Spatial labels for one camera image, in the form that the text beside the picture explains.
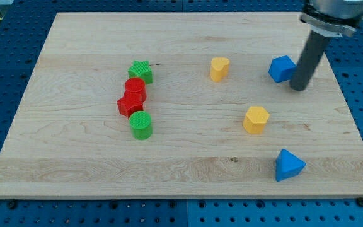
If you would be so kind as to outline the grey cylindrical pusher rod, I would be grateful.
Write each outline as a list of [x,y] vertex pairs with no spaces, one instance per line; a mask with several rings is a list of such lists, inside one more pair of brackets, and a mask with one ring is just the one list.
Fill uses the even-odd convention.
[[304,91],[307,88],[330,40],[330,37],[325,37],[313,30],[310,31],[296,69],[289,81],[289,86],[293,90]]

